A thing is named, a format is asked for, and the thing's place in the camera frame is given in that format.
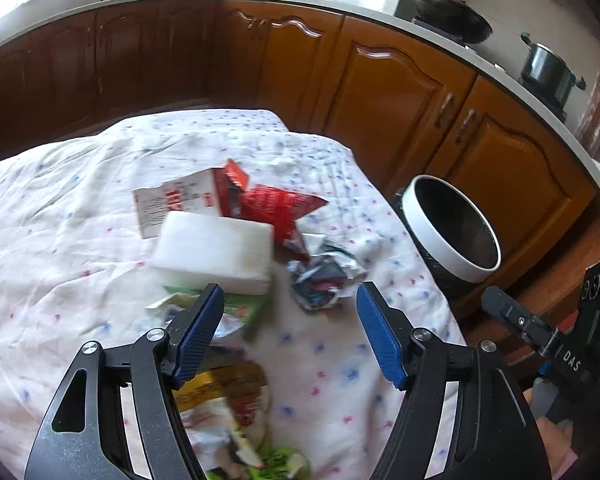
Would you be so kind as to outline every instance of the cabinet handle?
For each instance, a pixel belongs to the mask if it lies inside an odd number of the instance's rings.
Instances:
[[[475,110],[473,108],[470,108],[469,113],[466,115],[464,121],[462,121],[462,124],[460,125],[460,131],[458,132],[458,136],[456,137],[456,144],[460,144],[462,142],[462,134],[464,133],[464,130],[467,128],[467,126],[474,117]]]
[[[451,101],[453,101],[453,100],[454,100],[454,95],[451,92],[449,92],[446,95],[444,102],[440,106],[440,110],[438,111],[438,116],[436,117],[436,123],[435,123],[436,128],[439,128],[440,126],[442,126],[442,117],[445,116],[446,109],[449,108],[449,105],[451,104]]]

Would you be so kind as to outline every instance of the snack bag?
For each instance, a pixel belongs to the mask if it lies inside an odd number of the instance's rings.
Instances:
[[[234,352],[210,350],[192,380],[174,392],[196,456],[212,480],[308,480],[299,451],[267,441],[269,388],[262,368]]]
[[[328,202],[318,196],[257,184],[238,196],[240,217],[273,225],[273,240],[297,253],[306,254],[296,220]]]

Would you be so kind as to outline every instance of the frying pan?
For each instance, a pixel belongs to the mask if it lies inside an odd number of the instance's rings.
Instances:
[[[481,43],[493,32],[487,20],[460,0],[415,0],[415,4],[418,19],[463,43]]]

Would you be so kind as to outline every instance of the blue gripper pad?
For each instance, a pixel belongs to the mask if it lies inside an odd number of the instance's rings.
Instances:
[[[163,371],[174,389],[195,377],[224,312],[224,292],[210,283],[192,307],[179,312],[167,327],[169,349]]]
[[[382,374],[396,388],[404,390],[408,375],[403,357],[413,326],[401,310],[386,304],[372,282],[358,287],[356,307]]]

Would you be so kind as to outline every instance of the trash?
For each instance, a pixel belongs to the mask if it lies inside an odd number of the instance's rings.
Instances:
[[[291,295],[307,311],[331,308],[340,298],[348,298],[366,278],[366,269],[343,246],[316,235],[303,235],[314,247],[308,262],[291,260],[286,269],[291,276]]]
[[[162,285],[232,294],[266,294],[271,285],[273,226],[238,218],[169,211],[149,266]]]
[[[170,286],[166,286],[165,290],[170,293],[169,296],[145,307],[158,317],[163,328],[167,327],[179,311],[191,307],[201,293],[200,290],[192,288],[178,289]],[[260,312],[269,301],[269,293],[260,296],[225,293],[224,314],[211,344],[225,348],[244,346],[242,339],[248,340],[253,337],[258,329]]]
[[[318,196],[257,184],[238,197],[243,220],[273,225],[273,241],[296,253],[307,254],[296,220],[328,202]]]
[[[296,220],[328,202],[314,195],[256,184],[233,160],[223,168],[209,168],[158,187],[134,190],[142,238],[156,237],[169,211],[227,216],[271,224],[274,241],[307,254]]]
[[[157,237],[169,211],[240,218],[237,195],[248,180],[240,167],[228,160],[224,168],[208,168],[158,187],[135,189],[141,237]]]
[[[268,441],[270,393],[260,365],[237,352],[210,349],[198,374],[174,398],[209,479],[308,480],[302,453]]]

